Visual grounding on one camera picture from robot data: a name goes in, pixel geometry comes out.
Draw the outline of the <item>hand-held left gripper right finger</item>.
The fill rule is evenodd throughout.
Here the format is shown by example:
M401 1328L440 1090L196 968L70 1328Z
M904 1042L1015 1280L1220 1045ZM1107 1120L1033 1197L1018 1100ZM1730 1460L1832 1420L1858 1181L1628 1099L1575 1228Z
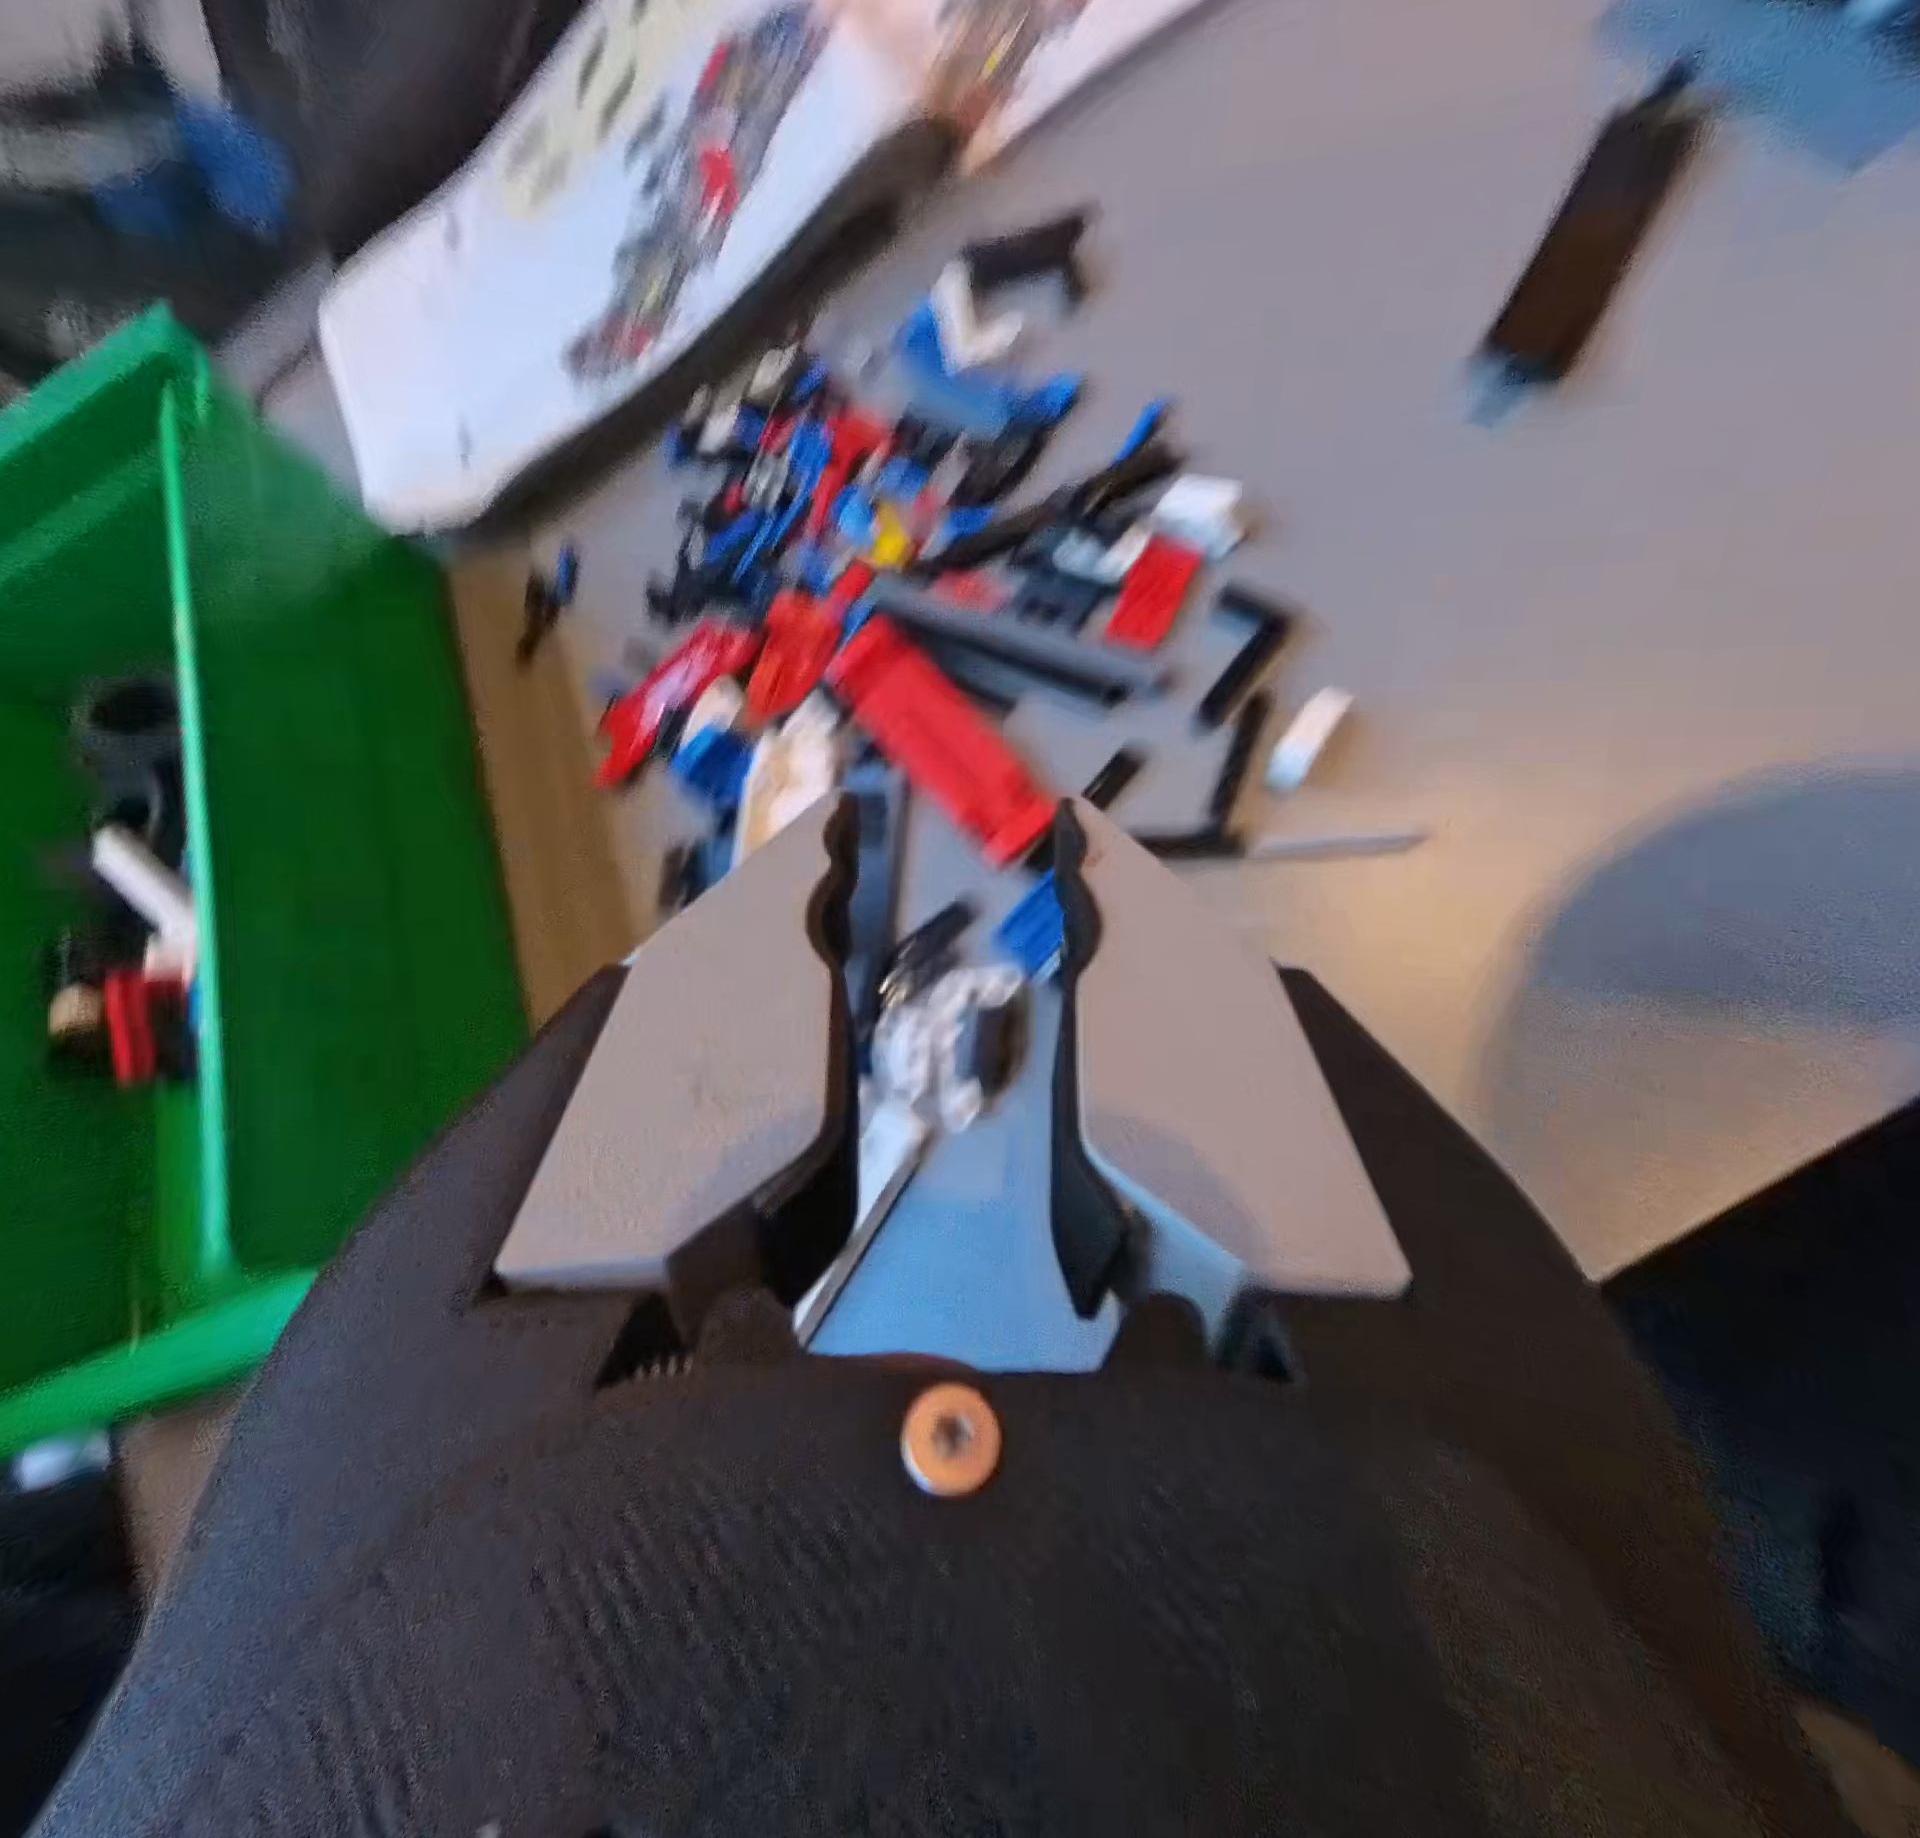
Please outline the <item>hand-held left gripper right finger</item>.
M1404 1252L1285 980L1105 813L1054 818L1050 1236L1069 1305L1403 1298Z

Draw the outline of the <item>grey desk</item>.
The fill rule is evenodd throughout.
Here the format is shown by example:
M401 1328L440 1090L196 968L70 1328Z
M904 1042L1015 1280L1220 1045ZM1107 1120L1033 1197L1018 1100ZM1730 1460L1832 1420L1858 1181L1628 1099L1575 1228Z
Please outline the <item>grey desk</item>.
M1712 120L1573 379L1468 367L1602 122ZM852 349L959 242L1087 203L1040 317L1063 475L1166 397L1273 514L1285 704L1357 710L1203 871L1609 1278L1917 1104L1917 91L1772 0L1227 0L925 200Z

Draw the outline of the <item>black curved toy panel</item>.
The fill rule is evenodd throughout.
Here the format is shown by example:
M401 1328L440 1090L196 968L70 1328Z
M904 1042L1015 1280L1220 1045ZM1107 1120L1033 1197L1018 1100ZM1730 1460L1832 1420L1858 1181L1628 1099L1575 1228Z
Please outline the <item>black curved toy panel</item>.
M1581 370L1712 120L1704 58L1693 53L1599 127L1468 361L1473 423L1496 427Z

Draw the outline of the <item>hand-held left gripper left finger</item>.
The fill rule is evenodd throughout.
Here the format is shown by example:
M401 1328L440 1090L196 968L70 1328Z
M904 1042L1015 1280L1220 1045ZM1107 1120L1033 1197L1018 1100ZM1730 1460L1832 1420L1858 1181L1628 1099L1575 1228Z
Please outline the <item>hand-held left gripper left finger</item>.
M637 950L495 1256L507 1289L801 1298L824 1274L858 1197L856 857L828 794Z

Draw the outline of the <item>black toy set box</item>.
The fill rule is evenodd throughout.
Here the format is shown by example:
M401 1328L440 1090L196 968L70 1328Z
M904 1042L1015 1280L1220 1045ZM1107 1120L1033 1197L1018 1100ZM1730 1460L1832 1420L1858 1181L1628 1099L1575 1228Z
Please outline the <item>black toy set box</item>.
M205 343L459 170L587 0L2 0L4 398Z

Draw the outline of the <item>black white red toy pieces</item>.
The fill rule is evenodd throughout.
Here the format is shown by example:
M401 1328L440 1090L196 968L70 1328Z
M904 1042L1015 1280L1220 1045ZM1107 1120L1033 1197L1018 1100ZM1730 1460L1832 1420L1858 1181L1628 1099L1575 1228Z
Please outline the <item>black white red toy pieces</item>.
M122 1090L190 1085L203 928L176 680L86 685L69 743L91 808L82 839L57 857L76 904L44 958L51 1059Z

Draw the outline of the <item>pile of loose toy pieces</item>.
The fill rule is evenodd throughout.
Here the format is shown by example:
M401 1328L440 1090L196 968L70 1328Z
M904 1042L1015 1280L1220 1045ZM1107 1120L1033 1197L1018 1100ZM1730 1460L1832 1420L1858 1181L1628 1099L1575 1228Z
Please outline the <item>pile of loose toy pieces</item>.
M847 792L879 868L849 996L864 1071L959 1130L996 1090L988 987L1061 963L1059 799L1005 734L1020 702L1093 720L1163 698L1169 645L1254 526L1141 410L1116 454L1020 503L1084 397L1023 381L1011 297L1089 292L1089 218L975 242L900 320L884 383L805 330L695 391L660 437L679 475L671 566L645 588L660 645L628 651L592 724L592 780L660 769L709 827L660 864L692 904L819 794Z

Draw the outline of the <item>green storage bin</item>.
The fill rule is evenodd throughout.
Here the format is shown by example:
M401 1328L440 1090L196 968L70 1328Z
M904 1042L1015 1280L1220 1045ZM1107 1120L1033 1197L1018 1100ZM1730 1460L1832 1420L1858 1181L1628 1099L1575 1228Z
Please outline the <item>green storage bin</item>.
M62 1064L108 952L102 697L162 701L187 1075ZM4 410L2 1441L232 1385L526 1039L440 566L156 307Z

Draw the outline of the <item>open instruction booklet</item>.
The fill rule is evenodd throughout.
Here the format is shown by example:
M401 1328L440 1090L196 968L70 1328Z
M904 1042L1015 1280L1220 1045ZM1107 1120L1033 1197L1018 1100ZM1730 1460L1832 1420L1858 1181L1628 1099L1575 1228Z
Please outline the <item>open instruction booklet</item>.
M1212 0L588 0L319 345L369 514L479 529L620 459L953 166Z

